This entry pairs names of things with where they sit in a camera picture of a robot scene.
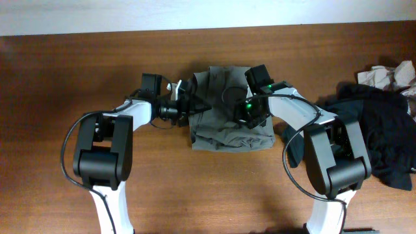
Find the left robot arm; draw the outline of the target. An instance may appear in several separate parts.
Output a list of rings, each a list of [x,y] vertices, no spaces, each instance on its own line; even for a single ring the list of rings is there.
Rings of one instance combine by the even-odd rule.
[[[133,165],[133,133],[159,118],[180,127],[189,116],[208,111],[210,105],[196,95],[195,77],[168,83],[162,94],[162,75],[145,73],[140,88],[112,110],[86,113],[77,121],[79,133],[73,172],[81,178],[96,206],[102,233],[134,233],[129,219],[126,181]]]

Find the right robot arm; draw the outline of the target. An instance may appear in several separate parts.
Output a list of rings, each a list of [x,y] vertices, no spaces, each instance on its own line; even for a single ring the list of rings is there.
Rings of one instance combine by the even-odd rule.
[[[286,81],[275,83],[265,65],[244,75],[247,93],[235,104],[235,121],[254,128],[275,116],[304,141],[305,169],[315,190],[310,193],[295,185],[314,200],[305,232],[344,233],[348,204],[372,174],[359,122],[316,106]]]

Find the grey shorts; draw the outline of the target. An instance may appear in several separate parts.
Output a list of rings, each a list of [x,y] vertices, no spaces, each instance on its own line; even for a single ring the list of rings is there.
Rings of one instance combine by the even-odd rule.
[[[232,103],[247,95],[245,73],[248,70],[249,67],[244,66],[211,66],[193,75],[196,96],[212,106],[188,118],[194,150],[240,153],[265,150],[274,145],[272,118],[253,129],[233,121]]]

